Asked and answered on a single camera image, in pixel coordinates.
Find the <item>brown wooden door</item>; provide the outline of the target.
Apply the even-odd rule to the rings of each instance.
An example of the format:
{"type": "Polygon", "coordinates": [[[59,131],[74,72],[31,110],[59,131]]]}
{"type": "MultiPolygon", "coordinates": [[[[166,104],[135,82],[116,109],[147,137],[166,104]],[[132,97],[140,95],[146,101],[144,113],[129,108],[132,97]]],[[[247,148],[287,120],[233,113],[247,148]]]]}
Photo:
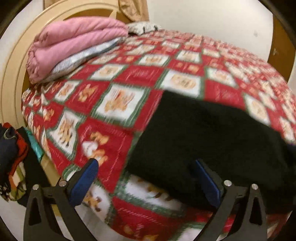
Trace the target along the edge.
{"type": "Polygon", "coordinates": [[[268,63],[289,81],[295,61],[295,47],[278,18],[273,15],[273,39],[268,63]]]}

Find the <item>beige curtain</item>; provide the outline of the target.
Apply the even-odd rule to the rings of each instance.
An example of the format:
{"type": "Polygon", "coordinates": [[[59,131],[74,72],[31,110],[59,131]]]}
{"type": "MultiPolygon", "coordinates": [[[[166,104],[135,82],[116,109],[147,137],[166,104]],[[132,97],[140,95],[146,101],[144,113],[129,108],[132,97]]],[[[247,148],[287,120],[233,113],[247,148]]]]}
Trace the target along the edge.
{"type": "Polygon", "coordinates": [[[43,1],[43,7],[42,15],[47,17],[48,23],[83,16],[102,16],[125,24],[149,20],[147,1],[43,1]]]}

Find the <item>cream wooden headboard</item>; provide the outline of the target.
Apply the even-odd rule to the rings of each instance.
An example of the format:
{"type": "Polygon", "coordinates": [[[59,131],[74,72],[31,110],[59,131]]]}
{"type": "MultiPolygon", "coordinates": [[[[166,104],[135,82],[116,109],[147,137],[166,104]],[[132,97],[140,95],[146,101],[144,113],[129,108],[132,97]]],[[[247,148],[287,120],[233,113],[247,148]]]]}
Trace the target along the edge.
{"type": "Polygon", "coordinates": [[[102,9],[111,11],[110,17],[119,13],[118,1],[59,1],[42,11],[21,34],[9,53],[1,71],[1,123],[13,127],[24,126],[21,95],[30,85],[26,63],[28,49],[37,33],[46,25],[74,16],[97,14],[102,9]]]}

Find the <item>grey patterned pillow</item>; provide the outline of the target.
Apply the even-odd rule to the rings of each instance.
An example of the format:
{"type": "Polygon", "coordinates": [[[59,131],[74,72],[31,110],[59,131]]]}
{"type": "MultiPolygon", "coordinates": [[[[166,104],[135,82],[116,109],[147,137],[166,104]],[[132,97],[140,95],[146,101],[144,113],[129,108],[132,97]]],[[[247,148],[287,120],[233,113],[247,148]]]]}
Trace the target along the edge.
{"type": "Polygon", "coordinates": [[[130,34],[138,36],[162,29],[160,25],[148,21],[129,23],[127,24],[127,28],[130,34]]]}

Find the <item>red patchwork bedspread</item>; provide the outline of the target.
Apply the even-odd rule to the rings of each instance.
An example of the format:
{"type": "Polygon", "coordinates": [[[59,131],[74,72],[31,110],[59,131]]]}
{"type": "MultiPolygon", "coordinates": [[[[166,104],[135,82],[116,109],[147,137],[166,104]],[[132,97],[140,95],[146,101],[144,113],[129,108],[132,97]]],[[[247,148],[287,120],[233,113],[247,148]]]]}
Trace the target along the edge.
{"type": "Polygon", "coordinates": [[[295,95],[285,79],[246,50],[191,33],[129,37],[22,96],[23,116],[59,174],[70,179],[95,158],[98,179],[84,201],[136,240],[187,240],[210,217],[125,171],[164,90],[243,109],[295,141],[295,95]]]}

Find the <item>black pants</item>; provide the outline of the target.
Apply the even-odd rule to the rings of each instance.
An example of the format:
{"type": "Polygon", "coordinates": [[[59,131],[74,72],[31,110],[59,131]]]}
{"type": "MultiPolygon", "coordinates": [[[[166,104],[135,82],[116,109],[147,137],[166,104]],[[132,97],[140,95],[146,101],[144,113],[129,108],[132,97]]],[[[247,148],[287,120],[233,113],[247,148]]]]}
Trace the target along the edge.
{"type": "Polygon", "coordinates": [[[245,111],[165,91],[126,166],[129,173],[203,210],[220,193],[202,185],[198,162],[237,186],[256,184],[268,213],[295,206],[295,146],[245,111]]]}

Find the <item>pink folded comforter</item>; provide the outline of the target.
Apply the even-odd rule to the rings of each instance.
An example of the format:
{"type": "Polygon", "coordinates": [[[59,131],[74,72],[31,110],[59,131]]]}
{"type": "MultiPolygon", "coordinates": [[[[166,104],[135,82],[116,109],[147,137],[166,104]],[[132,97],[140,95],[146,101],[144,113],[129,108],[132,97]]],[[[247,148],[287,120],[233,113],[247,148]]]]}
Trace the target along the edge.
{"type": "Polygon", "coordinates": [[[38,33],[26,64],[31,84],[49,76],[64,59],[118,37],[127,37],[125,23],[102,16],[83,16],[53,22],[38,33]]]}

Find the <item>pile of colourful clothes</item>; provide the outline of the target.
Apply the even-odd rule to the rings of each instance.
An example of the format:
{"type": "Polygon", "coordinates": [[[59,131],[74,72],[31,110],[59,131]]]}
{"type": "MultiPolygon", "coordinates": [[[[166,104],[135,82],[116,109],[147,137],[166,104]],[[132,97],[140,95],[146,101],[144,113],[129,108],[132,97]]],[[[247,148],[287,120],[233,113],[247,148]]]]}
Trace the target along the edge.
{"type": "Polygon", "coordinates": [[[35,184],[50,186],[27,130],[1,124],[1,197],[26,207],[35,184]]]}

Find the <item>grey floral pillow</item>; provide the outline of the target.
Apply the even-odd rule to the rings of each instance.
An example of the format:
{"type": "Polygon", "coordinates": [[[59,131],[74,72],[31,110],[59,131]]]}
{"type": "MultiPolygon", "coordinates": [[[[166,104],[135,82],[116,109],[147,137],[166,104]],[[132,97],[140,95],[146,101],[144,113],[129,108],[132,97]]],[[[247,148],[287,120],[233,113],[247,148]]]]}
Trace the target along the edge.
{"type": "Polygon", "coordinates": [[[71,55],[70,57],[59,62],[49,73],[49,75],[40,81],[40,83],[51,82],[71,73],[86,61],[106,53],[107,51],[116,47],[118,44],[124,42],[125,39],[126,37],[118,37],[71,55]]]}

